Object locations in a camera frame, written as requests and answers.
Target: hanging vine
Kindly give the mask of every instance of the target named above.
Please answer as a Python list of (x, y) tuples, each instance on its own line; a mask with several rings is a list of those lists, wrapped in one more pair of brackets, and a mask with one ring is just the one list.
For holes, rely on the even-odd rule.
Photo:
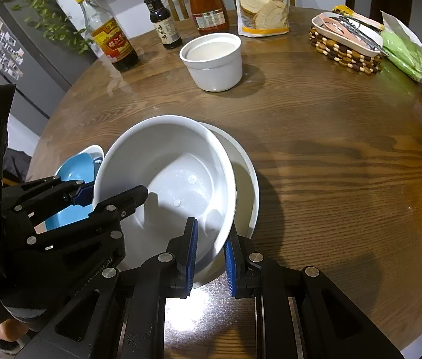
[(52, 42), (61, 42), (71, 47), (79, 54), (90, 49), (91, 39), (83, 39), (81, 33), (85, 32), (83, 28), (79, 31), (75, 29), (70, 22), (71, 16), (63, 16), (55, 0), (1, 0), (3, 2), (17, 1), (11, 10), (19, 11), (24, 7), (32, 7), (36, 12), (33, 18), (31, 15), (25, 18), (25, 23), (36, 29), (43, 31), (43, 37)]

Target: round dining table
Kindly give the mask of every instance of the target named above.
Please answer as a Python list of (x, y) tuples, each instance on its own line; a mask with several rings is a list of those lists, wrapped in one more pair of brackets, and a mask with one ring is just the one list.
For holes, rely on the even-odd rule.
[[(308, 33), (319, 13), (291, 7), (286, 35), (241, 36), (243, 78), (220, 93), (200, 90), (155, 31), (131, 39), (140, 63), (120, 74), (94, 62), (47, 123), (28, 179), (92, 144), (106, 153), (149, 117), (221, 128), (257, 172), (255, 249), (318, 267), (403, 349), (422, 333), (422, 84), (388, 60), (367, 75), (318, 54)], [(176, 27), (183, 43), (198, 36), (189, 19)], [(254, 300), (232, 298), (223, 274), (168, 300), (165, 357), (253, 358), (254, 320)]]

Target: refrigerator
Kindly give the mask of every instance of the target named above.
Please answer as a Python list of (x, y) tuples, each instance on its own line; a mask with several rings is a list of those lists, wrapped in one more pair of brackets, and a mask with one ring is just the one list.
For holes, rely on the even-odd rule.
[(16, 85), (11, 114), (40, 136), (65, 93), (96, 56), (44, 38), (25, 22), (31, 10), (14, 11), (11, 6), (0, 1), (0, 85)]

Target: blue bowl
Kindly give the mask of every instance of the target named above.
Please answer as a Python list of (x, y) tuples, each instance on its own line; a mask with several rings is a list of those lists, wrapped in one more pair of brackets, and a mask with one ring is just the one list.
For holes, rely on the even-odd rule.
[[(95, 162), (88, 153), (79, 153), (69, 158), (58, 170), (58, 174), (63, 181), (83, 180), (85, 183), (94, 181)], [(87, 206), (71, 205), (66, 209), (56, 213), (45, 221), (46, 230), (63, 227), (88, 217), (92, 212), (91, 204)]]

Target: glass bottle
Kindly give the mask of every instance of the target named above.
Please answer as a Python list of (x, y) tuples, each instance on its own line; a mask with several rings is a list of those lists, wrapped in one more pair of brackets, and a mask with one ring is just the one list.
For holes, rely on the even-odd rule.
[(229, 32), (228, 12), (222, 0), (189, 0), (189, 5), (200, 35)]
[(174, 19), (169, 9), (165, 8), (161, 0), (143, 0), (150, 11), (149, 18), (156, 32), (161, 38), (165, 49), (173, 49), (183, 44), (181, 37), (174, 27)]
[(139, 62), (136, 51), (116, 23), (113, 14), (93, 0), (75, 0), (80, 4), (86, 29), (119, 72)]

